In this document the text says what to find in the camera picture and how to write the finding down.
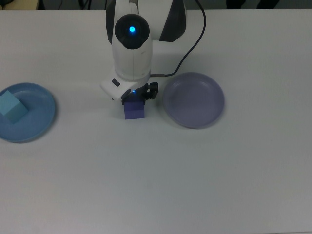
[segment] cube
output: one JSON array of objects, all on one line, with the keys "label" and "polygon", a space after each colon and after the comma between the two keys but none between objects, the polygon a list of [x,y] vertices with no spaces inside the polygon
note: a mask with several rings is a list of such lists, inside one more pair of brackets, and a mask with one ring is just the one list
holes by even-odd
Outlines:
[{"label": "cube", "polygon": [[0,113],[11,123],[19,121],[27,112],[27,108],[10,91],[0,96]]},{"label": "cube", "polygon": [[125,101],[124,103],[125,119],[144,118],[144,102]]}]

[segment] purple plate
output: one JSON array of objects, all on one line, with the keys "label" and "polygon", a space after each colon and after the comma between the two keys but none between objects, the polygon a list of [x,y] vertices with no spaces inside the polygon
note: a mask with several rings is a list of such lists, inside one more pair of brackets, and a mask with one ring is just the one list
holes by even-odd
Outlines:
[{"label": "purple plate", "polygon": [[204,128],[213,123],[224,108],[221,87],[200,73],[184,73],[165,87],[163,105],[167,114],[187,128]]}]

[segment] light blue plate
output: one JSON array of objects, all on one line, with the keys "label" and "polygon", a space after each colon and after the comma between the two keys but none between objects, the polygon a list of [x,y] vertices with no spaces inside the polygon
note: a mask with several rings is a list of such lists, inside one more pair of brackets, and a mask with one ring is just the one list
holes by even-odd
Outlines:
[{"label": "light blue plate", "polygon": [[33,140],[44,133],[52,124],[55,102],[48,90],[33,83],[12,85],[0,92],[10,91],[27,108],[28,113],[12,124],[0,114],[0,138],[10,142]]}]

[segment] blue led light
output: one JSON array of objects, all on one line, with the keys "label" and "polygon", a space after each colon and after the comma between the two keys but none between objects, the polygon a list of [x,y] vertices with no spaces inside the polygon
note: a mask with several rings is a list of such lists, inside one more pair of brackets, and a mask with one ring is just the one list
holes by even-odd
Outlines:
[{"label": "blue led light", "polygon": [[134,33],[134,32],[136,31],[136,28],[134,28],[133,26],[131,26],[131,27],[129,28],[129,31],[130,31],[131,33]]}]

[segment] black cable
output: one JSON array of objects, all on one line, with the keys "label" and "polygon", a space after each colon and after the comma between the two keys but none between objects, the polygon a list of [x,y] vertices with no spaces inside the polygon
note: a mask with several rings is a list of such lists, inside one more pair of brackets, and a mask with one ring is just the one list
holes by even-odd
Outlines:
[{"label": "black cable", "polygon": [[204,11],[204,8],[202,7],[202,5],[200,4],[200,2],[198,0],[195,0],[197,5],[199,6],[201,12],[203,13],[203,17],[204,17],[204,26],[203,26],[203,30],[198,38],[198,40],[195,42],[195,44],[192,46],[192,48],[186,53],[186,55],[182,58],[181,62],[179,63],[179,65],[177,66],[176,70],[170,74],[151,74],[151,77],[170,77],[175,75],[181,64],[183,63],[183,61],[185,60],[185,58],[191,53],[191,51],[197,46],[197,44],[199,43],[199,41],[201,40],[201,38],[203,37],[204,33],[205,33],[205,29],[206,29],[206,23],[207,23],[207,19],[206,19],[206,14]]},{"label": "black cable", "polygon": [[61,0],[60,5],[58,6],[58,10],[60,9],[60,7],[63,5],[63,0]]},{"label": "black cable", "polygon": [[92,3],[92,0],[89,0],[88,10],[90,10],[91,8],[91,3]]}]

